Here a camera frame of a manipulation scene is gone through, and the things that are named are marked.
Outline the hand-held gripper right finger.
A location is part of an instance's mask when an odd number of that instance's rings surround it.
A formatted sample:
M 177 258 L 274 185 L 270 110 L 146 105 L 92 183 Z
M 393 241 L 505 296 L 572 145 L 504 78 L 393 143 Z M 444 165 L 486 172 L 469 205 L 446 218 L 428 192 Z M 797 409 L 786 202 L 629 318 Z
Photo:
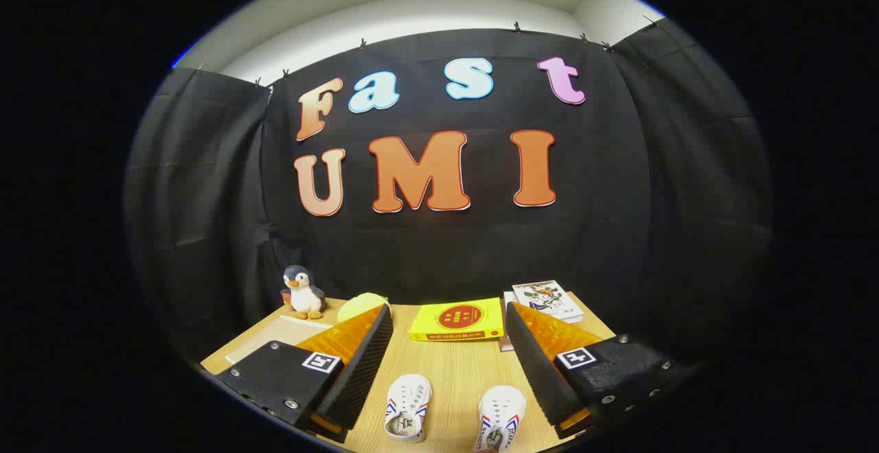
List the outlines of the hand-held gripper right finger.
M 694 374 L 694 365 L 640 338 L 602 338 L 516 302 L 506 306 L 505 331 L 543 415 L 562 439 L 619 427 Z

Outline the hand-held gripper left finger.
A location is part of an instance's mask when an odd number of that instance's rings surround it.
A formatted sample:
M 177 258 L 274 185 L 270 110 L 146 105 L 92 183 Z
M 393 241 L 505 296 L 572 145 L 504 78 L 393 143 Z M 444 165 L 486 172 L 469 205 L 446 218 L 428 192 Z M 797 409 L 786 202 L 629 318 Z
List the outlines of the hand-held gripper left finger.
M 390 308 L 382 303 L 296 345 L 270 340 L 216 377 L 293 428 L 344 440 L 392 334 Z

